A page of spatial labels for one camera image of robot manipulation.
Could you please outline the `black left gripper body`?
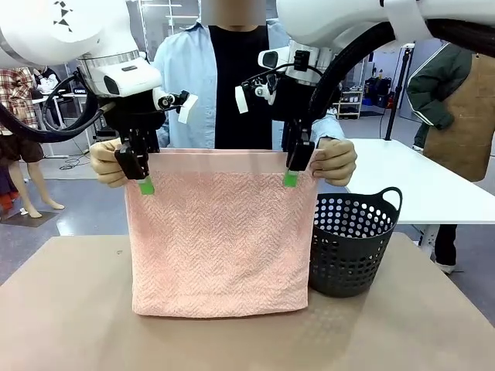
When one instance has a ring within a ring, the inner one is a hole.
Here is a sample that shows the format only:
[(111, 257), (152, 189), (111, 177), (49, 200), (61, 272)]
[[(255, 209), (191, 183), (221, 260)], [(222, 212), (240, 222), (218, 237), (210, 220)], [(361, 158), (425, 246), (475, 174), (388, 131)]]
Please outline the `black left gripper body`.
[(153, 90), (128, 97), (97, 96), (100, 107), (113, 103), (104, 113), (106, 124), (121, 133), (131, 128), (158, 130), (166, 121), (166, 115), (155, 106)]

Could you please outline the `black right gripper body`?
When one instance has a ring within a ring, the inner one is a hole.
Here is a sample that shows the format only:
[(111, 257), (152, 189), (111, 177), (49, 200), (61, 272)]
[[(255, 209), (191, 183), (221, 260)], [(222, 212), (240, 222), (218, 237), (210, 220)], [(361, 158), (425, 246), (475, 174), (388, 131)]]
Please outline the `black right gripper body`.
[(279, 74), (275, 89), (275, 101), (271, 106), (271, 117), (276, 121), (304, 118), (316, 87), (303, 85), (297, 80)]

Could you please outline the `person's right hand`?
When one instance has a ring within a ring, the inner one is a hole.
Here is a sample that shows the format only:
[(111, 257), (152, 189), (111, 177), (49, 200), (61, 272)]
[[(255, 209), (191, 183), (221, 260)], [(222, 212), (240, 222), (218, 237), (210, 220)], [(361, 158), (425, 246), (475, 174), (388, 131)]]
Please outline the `person's right hand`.
[(120, 138), (97, 142), (90, 147), (91, 168), (97, 174), (97, 180), (110, 188), (119, 188), (128, 182), (114, 155), (120, 148)]

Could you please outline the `person's left hand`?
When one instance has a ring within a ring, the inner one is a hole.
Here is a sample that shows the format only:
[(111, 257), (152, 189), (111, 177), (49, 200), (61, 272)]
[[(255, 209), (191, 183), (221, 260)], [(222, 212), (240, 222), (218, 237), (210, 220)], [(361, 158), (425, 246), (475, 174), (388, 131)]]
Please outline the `person's left hand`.
[(315, 178), (332, 186), (347, 186), (356, 169), (357, 153), (352, 141), (321, 138), (318, 153), (311, 164)]

